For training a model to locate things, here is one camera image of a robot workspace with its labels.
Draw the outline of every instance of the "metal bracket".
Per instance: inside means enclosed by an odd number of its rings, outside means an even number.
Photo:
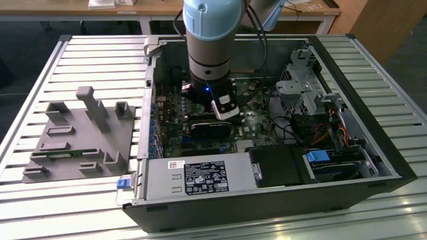
[[[145,58],[152,57],[160,52],[161,43],[157,36],[148,36],[144,40],[144,54]]]

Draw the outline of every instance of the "motherboard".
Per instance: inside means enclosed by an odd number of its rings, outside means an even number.
[[[255,92],[259,83],[249,78],[232,82],[237,96]],[[279,137],[268,120],[265,99],[259,91],[239,115],[217,120],[209,106],[181,96],[178,87],[162,86],[156,98],[162,157],[240,153],[252,146],[276,145]]]

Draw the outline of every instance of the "robotic arm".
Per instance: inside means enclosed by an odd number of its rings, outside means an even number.
[[[240,24],[252,27],[248,24],[252,17],[247,15],[248,8],[256,12],[263,28],[268,31],[276,25],[284,2],[285,0],[184,0],[190,87],[197,97],[209,101],[219,120],[240,112],[228,77],[237,28]]]

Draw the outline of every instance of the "sticker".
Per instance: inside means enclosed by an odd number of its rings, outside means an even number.
[[[185,161],[168,161],[166,168],[168,169],[182,169]]]
[[[117,11],[117,14],[136,14],[136,11]]]
[[[61,159],[61,158],[70,158],[70,157],[72,157],[72,155],[66,154],[66,153],[48,156],[49,159]]]
[[[224,161],[185,164],[184,181],[186,195],[228,192],[229,189]]]

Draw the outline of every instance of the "table leg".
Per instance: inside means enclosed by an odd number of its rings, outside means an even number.
[[[137,21],[138,21],[138,25],[140,25],[141,34],[150,35],[152,34],[152,29],[149,27],[150,17],[149,16],[140,16]]]
[[[324,19],[319,25],[316,34],[328,34],[329,33],[335,17],[336,17],[335,15],[324,16]]]

